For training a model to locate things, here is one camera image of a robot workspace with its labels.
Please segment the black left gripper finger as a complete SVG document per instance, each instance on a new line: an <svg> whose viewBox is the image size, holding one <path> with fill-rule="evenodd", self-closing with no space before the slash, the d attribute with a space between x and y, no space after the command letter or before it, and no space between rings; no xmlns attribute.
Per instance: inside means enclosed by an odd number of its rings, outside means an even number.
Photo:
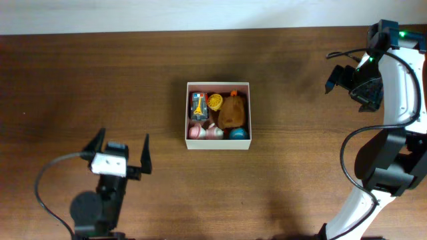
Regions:
<svg viewBox="0 0 427 240"><path fill-rule="evenodd" d="M101 128L96 136L82 149L81 158L83 160L92 160L95 154L101 151L105 137L105 128Z"/></svg>
<svg viewBox="0 0 427 240"><path fill-rule="evenodd" d="M151 163L151 155L149 152L149 134L148 133L145 136L140 162L141 162L141 172L144 174L151 175L152 163Z"/></svg>

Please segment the pink white duck toy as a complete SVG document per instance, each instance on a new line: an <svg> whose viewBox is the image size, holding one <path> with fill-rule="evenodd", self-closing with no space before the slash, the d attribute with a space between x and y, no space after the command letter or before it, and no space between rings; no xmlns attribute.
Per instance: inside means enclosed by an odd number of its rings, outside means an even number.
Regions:
<svg viewBox="0 0 427 240"><path fill-rule="evenodd" d="M211 123L207 129L204 129L201 124L196 123L193 127L189 128L188 137L195 140L222 140L224 138L224 131Z"/></svg>

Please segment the grey toy car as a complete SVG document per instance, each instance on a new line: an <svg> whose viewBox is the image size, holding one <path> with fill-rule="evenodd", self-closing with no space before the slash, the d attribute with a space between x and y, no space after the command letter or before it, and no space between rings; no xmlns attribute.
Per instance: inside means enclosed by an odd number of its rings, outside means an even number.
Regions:
<svg viewBox="0 0 427 240"><path fill-rule="evenodd" d="M207 93L195 92L190 94L190 119L194 121L207 121L209 111L207 106Z"/></svg>

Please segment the yellow ball toy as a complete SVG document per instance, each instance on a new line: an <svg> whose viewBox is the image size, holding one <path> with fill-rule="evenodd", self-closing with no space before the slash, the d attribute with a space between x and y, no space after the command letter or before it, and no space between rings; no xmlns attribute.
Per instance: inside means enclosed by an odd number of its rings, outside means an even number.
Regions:
<svg viewBox="0 0 427 240"><path fill-rule="evenodd" d="M207 106L212 111L219 111L222 108L223 104L224 104L224 98L218 93L210 95L207 99Z"/></svg>

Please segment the blue ball toy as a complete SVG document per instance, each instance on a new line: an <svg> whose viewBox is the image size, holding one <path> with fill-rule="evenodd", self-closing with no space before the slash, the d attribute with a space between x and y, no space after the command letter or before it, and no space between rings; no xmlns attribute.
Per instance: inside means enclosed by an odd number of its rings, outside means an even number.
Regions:
<svg viewBox="0 0 427 240"><path fill-rule="evenodd" d="M249 134L244 128L235 128L230 131L230 140L246 140L249 139Z"/></svg>

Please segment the brown plush toy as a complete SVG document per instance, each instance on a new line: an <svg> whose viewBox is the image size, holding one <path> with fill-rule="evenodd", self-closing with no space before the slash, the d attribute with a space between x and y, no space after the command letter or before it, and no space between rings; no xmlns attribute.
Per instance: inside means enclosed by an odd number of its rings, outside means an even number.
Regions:
<svg viewBox="0 0 427 240"><path fill-rule="evenodd" d="M246 124L246 98L232 90L219 113L218 126L220 129L238 128Z"/></svg>

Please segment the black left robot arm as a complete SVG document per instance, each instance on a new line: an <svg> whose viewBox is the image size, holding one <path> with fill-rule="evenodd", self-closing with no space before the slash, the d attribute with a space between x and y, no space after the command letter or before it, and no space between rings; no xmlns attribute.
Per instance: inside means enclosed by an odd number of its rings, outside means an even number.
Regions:
<svg viewBox="0 0 427 240"><path fill-rule="evenodd" d="M129 180L139 181L143 174L152 172L149 135L145 136L141 165L128 164L129 147L108 142L102 147L106 129L83 148L81 158L88 162L89 170L99 176L95 191L78 194L70 204L74 221L74 239L126 240L126 234L115 232Z"/></svg>

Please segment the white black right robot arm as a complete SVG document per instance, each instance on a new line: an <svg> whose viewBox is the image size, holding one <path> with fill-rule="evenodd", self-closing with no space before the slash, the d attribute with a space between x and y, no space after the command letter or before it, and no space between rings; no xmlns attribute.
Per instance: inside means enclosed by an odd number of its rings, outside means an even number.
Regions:
<svg viewBox="0 0 427 240"><path fill-rule="evenodd" d="M362 112L384 110L375 136L358 152L353 185L340 212L322 225L318 239L363 239L376 216L426 176L424 34L405 31L395 21L370 26L356 67L336 66L326 91L340 86Z"/></svg>

